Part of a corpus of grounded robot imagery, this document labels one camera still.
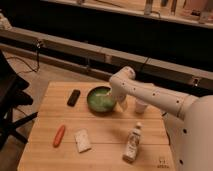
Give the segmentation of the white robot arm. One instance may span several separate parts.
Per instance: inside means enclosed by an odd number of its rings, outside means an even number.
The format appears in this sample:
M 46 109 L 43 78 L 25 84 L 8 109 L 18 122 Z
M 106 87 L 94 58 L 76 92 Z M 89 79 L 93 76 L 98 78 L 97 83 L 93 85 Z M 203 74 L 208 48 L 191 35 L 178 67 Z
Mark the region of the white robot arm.
M 130 95 L 182 119 L 178 171 L 213 171 L 213 95 L 197 97 L 135 81 L 135 76 L 129 66 L 113 74 L 111 96 L 123 102 Z

